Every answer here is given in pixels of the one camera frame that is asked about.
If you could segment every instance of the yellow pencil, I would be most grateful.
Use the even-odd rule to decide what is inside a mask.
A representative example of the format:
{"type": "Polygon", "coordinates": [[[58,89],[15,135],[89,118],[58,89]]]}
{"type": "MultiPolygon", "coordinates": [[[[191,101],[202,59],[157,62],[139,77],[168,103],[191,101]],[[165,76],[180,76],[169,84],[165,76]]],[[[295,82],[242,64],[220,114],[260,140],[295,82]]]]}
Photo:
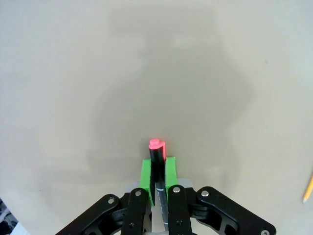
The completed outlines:
{"type": "Polygon", "coordinates": [[[305,191],[305,194],[303,196],[303,200],[302,200],[303,203],[305,203],[308,200],[308,198],[310,197],[312,189],[313,189],[313,174],[312,174],[311,180],[309,182],[309,185],[307,187],[307,190],[305,191]]]}

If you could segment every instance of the silver screw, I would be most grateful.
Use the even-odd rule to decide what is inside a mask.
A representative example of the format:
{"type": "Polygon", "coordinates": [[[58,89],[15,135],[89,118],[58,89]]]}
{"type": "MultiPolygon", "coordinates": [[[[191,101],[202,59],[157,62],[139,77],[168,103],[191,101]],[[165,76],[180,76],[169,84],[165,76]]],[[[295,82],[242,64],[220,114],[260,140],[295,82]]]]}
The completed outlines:
{"type": "Polygon", "coordinates": [[[209,192],[206,191],[206,190],[204,190],[204,191],[201,192],[201,196],[202,196],[202,197],[207,197],[208,195],[209,195],[209,192]]]}
{"type": "Polygon", "coordinates": [[[109,204],[112,204],[114,202],[114,198],[110,198],[109,200],[108,200],[108,203],[109,204]]]}
{"type": "Polygon", "coordinates": [[[263,231],[261,232],[261,235],[269,235],[269,231],[263,230],[263,231]]]}
{"type": "Polygon", "coordinates": [[[179,188],[179,187],[173,188],[173,192],[179,192],[179,191],[180,191],[180,188],[179,188]]]}

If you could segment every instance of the white table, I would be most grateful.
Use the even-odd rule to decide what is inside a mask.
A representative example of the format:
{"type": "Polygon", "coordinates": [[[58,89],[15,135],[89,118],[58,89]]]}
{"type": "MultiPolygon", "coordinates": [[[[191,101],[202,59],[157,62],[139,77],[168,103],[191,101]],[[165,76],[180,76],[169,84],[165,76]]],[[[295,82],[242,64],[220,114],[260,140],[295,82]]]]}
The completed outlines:
{"type": "Polygon", "coordinates": [[[55,234],[122,196],[160,138],[195,189],[215,187],[278,234],[311,234],[312,10],[1,1],[0,197],[32,235],[55,234]]]}

